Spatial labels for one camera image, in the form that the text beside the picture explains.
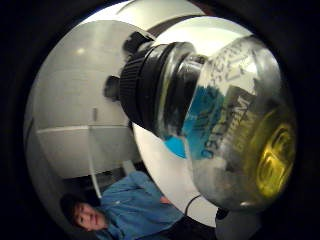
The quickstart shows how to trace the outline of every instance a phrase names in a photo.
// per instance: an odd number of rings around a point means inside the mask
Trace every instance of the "man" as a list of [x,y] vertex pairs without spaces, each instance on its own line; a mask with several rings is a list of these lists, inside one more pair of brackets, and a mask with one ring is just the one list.
[[71,194],[65,195],[60,205],[73,225],[95,231],[101,240],[176,240],[186,236],[204,239],[192,233],[195,222],[183,217],[140,171],[130,173],[105,190],[97,208]]

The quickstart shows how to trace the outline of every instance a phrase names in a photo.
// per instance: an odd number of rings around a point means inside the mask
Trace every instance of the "bottle neck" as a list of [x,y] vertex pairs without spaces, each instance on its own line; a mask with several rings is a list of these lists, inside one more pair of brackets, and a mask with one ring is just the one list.
[[162,104],[164,107],[163,110],[157,109],[157,136],[166,139],[170,136],[180,135],[200,72],[206,60],[206,56],[189,52],[183,54],[180,59],[176,59],[176,64],[171,62],[170,66],[164,68],[161,75],[164,78],[162,83],[166,79],[168,82],[166,91],[162,91],[162,96],[159,97],[159,101],[163,99],[163,102],[159,102],[158,105],[161,107]]

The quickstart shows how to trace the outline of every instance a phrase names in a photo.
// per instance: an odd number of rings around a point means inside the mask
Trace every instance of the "glass bottle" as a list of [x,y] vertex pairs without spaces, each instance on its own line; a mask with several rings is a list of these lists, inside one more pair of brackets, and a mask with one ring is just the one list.
[[175,43],[156,89],[149,130],[181,139],[206,199],[257,212],[283,192],[295,158],[295,113],[278,62],[260,40],[237,39],[213,56]]

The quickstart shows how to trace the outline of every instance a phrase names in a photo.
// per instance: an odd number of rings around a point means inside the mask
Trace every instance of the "blue denim shirt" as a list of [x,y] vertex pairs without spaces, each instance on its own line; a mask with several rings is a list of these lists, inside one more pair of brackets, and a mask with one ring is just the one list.
[[160,234],[169,229],[183,214],[172,204],[160,203],[163,194],[149,177],[139,171],[111,185],[104,191],[99,207],[108,228],[96,232],[101,240],[162,240]]

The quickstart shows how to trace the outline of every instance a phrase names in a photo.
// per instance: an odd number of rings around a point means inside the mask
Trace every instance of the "bottle label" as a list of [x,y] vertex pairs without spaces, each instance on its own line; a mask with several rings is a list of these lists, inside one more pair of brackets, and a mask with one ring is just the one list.
[[236,86],[230,86],[225,97],[213,87],[199,87],[183,125],[191,158],[220,156],[236,160],[258,119],[249,110],[254,99],[254,95]]

